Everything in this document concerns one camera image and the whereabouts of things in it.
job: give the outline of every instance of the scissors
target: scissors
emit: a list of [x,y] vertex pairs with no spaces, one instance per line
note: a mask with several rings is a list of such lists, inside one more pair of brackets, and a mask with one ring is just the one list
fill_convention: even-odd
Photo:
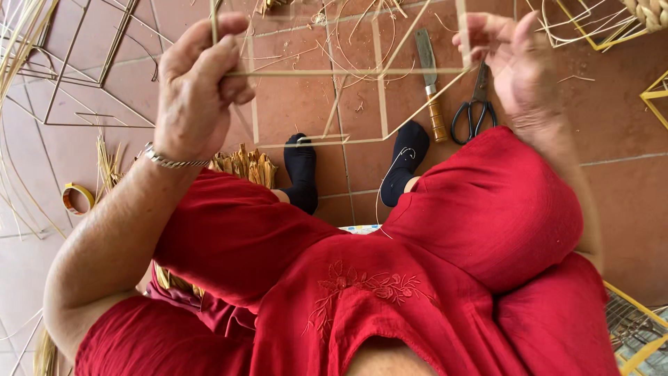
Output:
[[[480,125],[482,125],[482,121],[485,119],[485,115],[487,112],[490,113],[492,116],[492,126],[496,126],[496,113],[494,112],[494,107],[492,107],[492,103],[487,100],[487,83],[488,83],[488,74],[489,74],[489,69],[490,67],[485,64],[485,62],[480,63],[480,69],[478,70],[478,79],[476,80],[476,87],[473,89],[473,97],[471,97],[470,102],[464,102],[462,103],[462,106],[460,107],[459,110],[457,110],[457,113],[455,113],[455,117],[452,119],[452,125],[450,126],[450,135],[452,136],[452,139],[454,142],[458,143],[459,145],[466,145],[469,141],[471,141],[472,138],[475,136],[478,136],[478,132],[480,131]],[[473,105],[475,103],[481,103],[482,104],[482,113],[480,114],[480,117],[478,119],[478,123],[473,124]],[[457,119],[459,119],[459,116],[462,114],[464,110],[468,110],[468,138],[466,140],[460,140],[455,136],[455,128],[457,127]]]

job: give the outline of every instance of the roll of tape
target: roll of tape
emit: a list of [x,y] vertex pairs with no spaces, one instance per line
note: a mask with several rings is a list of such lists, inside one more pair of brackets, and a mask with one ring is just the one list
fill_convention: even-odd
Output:
[[[85,212],[80,212],[77,209],[75,209],[75,207],[72,205],[71,200],[69,199],[69,194],[72,192],[72,190],[77,191],[86,197],[86,199],[88,200],[88,210],[86,210]],[[65,189],[63,190],[63,205],[70,213],[74,215],[84,215],[87,212],[89,212],[90,209],[93,208],[93,205],[95,205],[95,199],[93,198],[93,195],[81,185],[75,185],[74,183],[67,183],[65,184]]]

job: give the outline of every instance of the knife handle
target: knife handle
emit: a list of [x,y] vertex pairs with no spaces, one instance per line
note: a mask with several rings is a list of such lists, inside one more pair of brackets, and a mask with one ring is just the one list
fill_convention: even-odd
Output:
[[[427,100],[430,100],[434,97],[436,93],[431,93],[427,95]],[[448,133],[446,132],[446,125],[443,122],[443,114],[441,113],[441,105],[438,100],[434,100],[429,103],[429,117],[432,118],[432,130],[434,131],[434,140],[437,143],[442,143],[448,139]]]

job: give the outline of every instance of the black sock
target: black sock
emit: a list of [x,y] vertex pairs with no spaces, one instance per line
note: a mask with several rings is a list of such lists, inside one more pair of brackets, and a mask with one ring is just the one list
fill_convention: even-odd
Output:
[[[303,133],[293,134],[285,144],[296,144]],[[300,143],[311,143],[311,140]],[[287,147],[283,149],[285,169],[293,186],[281,189],[290,198],[290,203],[313,214],[318,208],[318,190],[315,188],[315,149],[313,147]]]
[[380,189],[380,198],[385,206],[397,206],[403,188],[413,178],[415,170],[418,169],[424,156],[427,155],[428,148],[429,135],[420,124],[410,120],[399,129],[392,152],[394,165],[387,173]]

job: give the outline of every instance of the black scissors handle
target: black scissors handle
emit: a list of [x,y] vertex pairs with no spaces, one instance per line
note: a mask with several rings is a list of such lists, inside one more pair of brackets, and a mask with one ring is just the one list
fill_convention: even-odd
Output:
[[[473,104],[479,102],[482,103],[482,113],[480,114],[480,117],[478,118],[478,122],[474,126],[473,124]],[[455,135],[455,130],[457,128],[457,120],[459,119],[460,115],[464,110],[467,110],[467,115],[468,115],[468,138],[466,140],[460,140],[457,138]],[[450,125],[450,136],[452,137],[452,140],[455,143],[458,143],[459,145],[466,145],[469,141],[471,141],[475,136],[478,136],[478,132],[480,131],[480,126],[482,125],[483,120],[485,119],[485,115],[489,111],[490,116],[492,117],[492,127],[496,126],[496,112],[494,111],[494,107],[492,106],[492,103],[488,100],[472,100],[471,102],[464,102],[462,103],[462,106],[460,107],[459,110],[457,110],[457,113],[455,113],[455,117],[452,119],[452,125]]]

